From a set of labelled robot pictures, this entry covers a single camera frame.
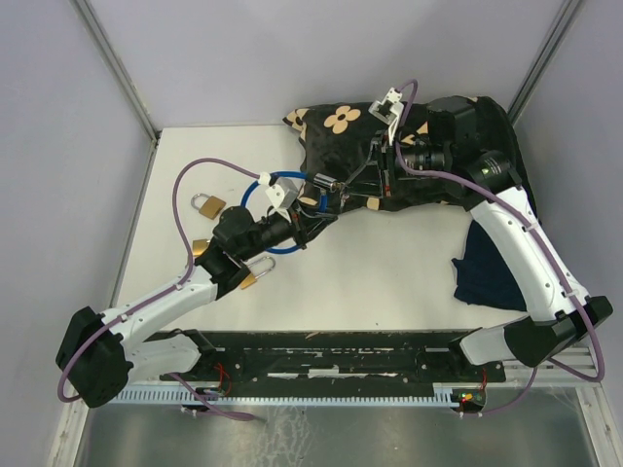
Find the large brass padlock with keys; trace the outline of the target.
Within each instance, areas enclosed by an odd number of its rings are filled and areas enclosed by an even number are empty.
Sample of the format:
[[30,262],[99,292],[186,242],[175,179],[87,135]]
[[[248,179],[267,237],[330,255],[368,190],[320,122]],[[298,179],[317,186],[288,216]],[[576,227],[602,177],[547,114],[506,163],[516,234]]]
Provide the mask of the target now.
[[272,256],[266,255],[246,264],[249,275],[241,282],[240,289],[244,290],[258,282],[260,278],[275,269],[276,261]]

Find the brass padlock with key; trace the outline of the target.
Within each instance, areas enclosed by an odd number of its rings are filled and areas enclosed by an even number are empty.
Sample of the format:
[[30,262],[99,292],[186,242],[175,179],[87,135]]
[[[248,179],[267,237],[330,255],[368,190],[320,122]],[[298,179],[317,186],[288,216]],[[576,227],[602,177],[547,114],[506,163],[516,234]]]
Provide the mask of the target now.
[[209,220],[215,220],[226,206],[225,200],[204,193],[193,195],[190,203],[200,215]]

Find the small brass padlock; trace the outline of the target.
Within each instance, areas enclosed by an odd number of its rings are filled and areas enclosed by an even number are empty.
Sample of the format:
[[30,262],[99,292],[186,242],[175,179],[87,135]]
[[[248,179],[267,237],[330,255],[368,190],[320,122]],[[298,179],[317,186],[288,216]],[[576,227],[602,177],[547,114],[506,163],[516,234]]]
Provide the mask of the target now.
[[194,259],[201,256],[208,248],[210,240],[207,238],[195,239],[191,242],[192,256]]

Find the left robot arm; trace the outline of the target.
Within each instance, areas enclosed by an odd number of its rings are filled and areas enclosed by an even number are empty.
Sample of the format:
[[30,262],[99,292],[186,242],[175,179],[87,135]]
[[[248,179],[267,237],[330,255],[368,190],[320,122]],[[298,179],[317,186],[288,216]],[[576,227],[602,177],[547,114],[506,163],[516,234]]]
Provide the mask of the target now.
[[295,204],[285,214],[255,220],[243,206],[226,209],[212,231],[205,251],[167,285],[129,304],[95,312],[76,311],[55,358],[61,369],[58,398],[66,402],[64,385],[90,408],[113,400],[131,381],[168,373],[209,377],[214,354],[196,333],[178,332],[153,340],[161,328],[187,312],[233,292],[250,275],[247,261],[286,240],[305,248],[338,219]]

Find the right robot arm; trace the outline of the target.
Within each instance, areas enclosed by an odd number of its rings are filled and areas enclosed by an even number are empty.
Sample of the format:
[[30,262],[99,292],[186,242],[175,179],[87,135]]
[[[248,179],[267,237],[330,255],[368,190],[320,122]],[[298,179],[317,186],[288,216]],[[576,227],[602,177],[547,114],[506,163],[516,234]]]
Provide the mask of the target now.
[[573,276],[542,229],[525,185],[515,133],[488,97],[449,96],[425,105],[421,127],[407,122],[401,92],[369,107],[384,124],[342,189],[380,200],[418,194],[464,208],[493,243],[515,280],[526,316],[459,338],[448,372],[469,380],[482,365],[518,360],[534,368],[584,338],[612,314]]

